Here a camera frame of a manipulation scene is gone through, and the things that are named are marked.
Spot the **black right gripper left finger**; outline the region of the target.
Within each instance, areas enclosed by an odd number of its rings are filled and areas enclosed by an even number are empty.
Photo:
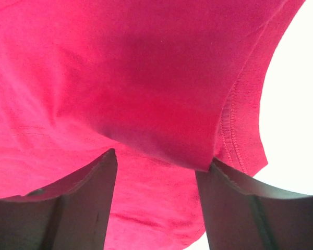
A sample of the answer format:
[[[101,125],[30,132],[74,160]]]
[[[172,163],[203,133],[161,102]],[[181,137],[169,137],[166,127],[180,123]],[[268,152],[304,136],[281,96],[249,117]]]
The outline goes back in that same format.
[[[0,249],[103,249],[115,151],[25,196],[0,199]]]

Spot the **magenta t shirt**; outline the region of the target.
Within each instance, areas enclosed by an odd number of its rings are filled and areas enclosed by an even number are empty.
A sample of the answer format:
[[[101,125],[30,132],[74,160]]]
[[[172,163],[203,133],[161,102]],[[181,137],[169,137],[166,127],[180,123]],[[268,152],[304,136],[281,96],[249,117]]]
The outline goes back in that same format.
[[[250,176],[264,77],[302,1],[0,1],[0,198],[109,148],[106,249],[184,249],[204,233],[195,171]]]

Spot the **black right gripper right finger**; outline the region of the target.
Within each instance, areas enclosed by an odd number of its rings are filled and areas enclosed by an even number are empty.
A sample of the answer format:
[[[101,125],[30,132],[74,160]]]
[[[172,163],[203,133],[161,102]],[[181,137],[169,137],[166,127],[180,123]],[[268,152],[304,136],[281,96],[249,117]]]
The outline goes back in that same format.
[[[268,185],[218,159],[196,180],[210,249],[313,249],[313,195]]]

